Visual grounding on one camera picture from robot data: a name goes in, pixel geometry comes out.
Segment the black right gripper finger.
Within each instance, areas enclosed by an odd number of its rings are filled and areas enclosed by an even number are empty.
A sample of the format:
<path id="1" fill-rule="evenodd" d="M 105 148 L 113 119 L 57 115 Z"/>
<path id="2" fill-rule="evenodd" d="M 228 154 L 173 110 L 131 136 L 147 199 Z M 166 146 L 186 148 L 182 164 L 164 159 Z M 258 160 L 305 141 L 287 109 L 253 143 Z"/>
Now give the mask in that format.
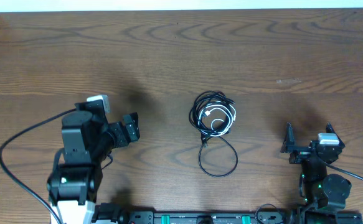
<path id="1" fill-rule="evenodd" d="M 326 125 L 326 133 L 327 134 L 335 134 L 335 135 L 337 135 L 336 132 L 335 132 L 335 130 L 334 130 L 334 128 L 333 128 L 333 126 L 331 125 L 330 122 L 328 122 L 327 125 Z"/>
<path id="2" fill-rule="evenodd" d="M 295 146 L 295 137 L 291 123 L 286 124 L 286 135 L 281 147 L 281 153 L 291 153 Z"/>

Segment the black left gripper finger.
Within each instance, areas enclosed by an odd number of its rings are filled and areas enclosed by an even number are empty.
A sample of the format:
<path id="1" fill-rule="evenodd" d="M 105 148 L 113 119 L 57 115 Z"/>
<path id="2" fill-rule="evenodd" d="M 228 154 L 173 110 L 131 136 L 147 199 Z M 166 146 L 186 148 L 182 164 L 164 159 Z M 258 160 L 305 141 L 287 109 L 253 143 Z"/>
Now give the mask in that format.
<path id="1" fill-rule="evenodd" d="M 138 114 L 137 112 L 130 114 L 131 118 L 131 139 L 139 139 L 140 138 L 140 132 L 139 132 L 139 126 L 138 126 Z"/>
<path id="2" fill-rule="evenodd" d="M 127 136 L 129 137 L 130 141 L 131 142 L 135 142 L 137 141 L 138 139 L 131 139 L 131 118 L 130 118 L 130 114 L 126 114 L 126 115 L 123 115 L 123 121 L 125 122 L 125 128 L 126 128 L 126 131 L 127 131 Z"/>

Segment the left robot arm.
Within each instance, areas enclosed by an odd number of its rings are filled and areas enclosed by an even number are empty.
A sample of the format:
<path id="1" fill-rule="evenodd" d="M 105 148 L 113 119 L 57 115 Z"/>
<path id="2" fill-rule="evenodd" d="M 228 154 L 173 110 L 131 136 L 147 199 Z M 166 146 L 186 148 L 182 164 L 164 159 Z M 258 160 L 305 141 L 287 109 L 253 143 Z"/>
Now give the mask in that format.
<path id="1" fill-rule="evenodd" d="M 64 147 L 47 180 L 51 223 L 129 223 L 130 213 L 113 203 L 97 204 L 102 162 L 115 148 L 140 138 L 138 114 L 109 123 L 104 100 L 87 100 L 62 118 Z"/>

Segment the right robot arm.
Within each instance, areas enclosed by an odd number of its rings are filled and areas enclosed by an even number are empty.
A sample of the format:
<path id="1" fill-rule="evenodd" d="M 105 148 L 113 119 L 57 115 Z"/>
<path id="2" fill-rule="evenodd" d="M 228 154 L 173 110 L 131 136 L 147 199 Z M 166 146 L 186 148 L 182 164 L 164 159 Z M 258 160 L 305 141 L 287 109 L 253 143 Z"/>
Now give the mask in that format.
<path id="1" fill-rule="evenodd" d="M 308 146 L 297 146 L 293 127 L 286 124 L 280 152 L 290 155 L 289 163 L 301 166 L 299 194 L 304 204 L 288 212 L 285 223 L 362 223 L 358 212 L 346 212 L 352 184 L 338 174 L 328 174 L 327 166 L 339 159 L 345 144 L 327 124 Z"/>

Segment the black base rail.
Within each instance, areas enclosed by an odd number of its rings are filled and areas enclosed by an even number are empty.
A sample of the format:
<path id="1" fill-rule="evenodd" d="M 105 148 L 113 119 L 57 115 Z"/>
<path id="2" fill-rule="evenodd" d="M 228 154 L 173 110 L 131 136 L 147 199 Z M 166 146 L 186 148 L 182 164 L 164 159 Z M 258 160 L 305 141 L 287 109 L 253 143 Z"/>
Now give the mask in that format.
<path id="1" fill-rule="evenodd" d="M 357 212 L 297 212 L 295 210 L 266 209 L 264 206 L 247 212 L 158 212 L 153 209 L 131 210 L 113 203 L 96 206 L 92 223 L 118 224 L 256 224 L 256 223 L 362 223 Z"/>

